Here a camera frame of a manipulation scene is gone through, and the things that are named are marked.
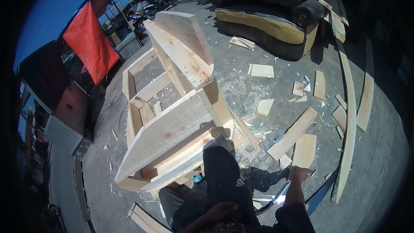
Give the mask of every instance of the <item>wooden sofa frame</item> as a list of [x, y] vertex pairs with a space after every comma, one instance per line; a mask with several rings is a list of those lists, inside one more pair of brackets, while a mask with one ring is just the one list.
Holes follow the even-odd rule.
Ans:
[[[135, 192], [157, 191], [200, 166], [203, 148], [215, 142], [211, 128], [228, 142], [234, 136], [234, 120], [196, 17], [162, 11], [144, 25], [153, 47], [123, 72], [128, 151], [115, 177], [119, 187]], [[134, 75], [156, 58], [165, 72], [136, 92]], [[181, 99], [155, 116], [148, 101], [171, 82]]]

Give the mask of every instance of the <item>plastic bag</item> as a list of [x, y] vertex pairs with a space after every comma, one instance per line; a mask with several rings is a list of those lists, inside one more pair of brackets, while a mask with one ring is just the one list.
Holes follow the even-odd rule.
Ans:
[[266, 134], [266, 138], [262, 140], [259, 146], [264, 150], [267, 151], [273, 145], [278, 143], [282, 140], [284, 133], [279, 129], [273, 129], [271, 132]]

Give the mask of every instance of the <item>dark pants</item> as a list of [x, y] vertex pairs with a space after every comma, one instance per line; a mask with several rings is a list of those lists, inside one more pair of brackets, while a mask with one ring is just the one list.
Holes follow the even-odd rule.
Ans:
[[240, 178], [240, 169], [234, 157], [223, 147], [204, 150], [204, 173], [207, 183], [207, 203], [201, 209], [187, 205], [183, 196], [171, 187], [159, 191], [167, 223], [174, 232], [185, 228], [219, 202], [236, 202], [244, 211], [244, 224], [260, 225], [255, 216], [252, 197]]

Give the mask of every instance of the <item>person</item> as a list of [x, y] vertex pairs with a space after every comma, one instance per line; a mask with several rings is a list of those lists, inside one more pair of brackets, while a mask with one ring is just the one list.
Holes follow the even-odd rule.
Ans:
[[183, 196], [169, 186], [159, 191], [167, 223], [174, 232], [296, 233], [315, 232], [304, 205], [301, 183], [312, 171], [292, 167], [292, 181], [273, 227], [260, 225], [252, 196], [240, 176], [237, 161], [225, 148], [213, 146], [203, 153], [207, 200], [203, 209], [185, 205]]

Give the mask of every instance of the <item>sky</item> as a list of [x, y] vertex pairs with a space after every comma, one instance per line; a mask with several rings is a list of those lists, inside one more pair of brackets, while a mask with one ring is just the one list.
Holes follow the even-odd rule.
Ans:
[[85, 0], [37, 0], [26, 20], [17, 44], [13, 70], [24, 58], [52, 40], [56, 40], [75, 11]]

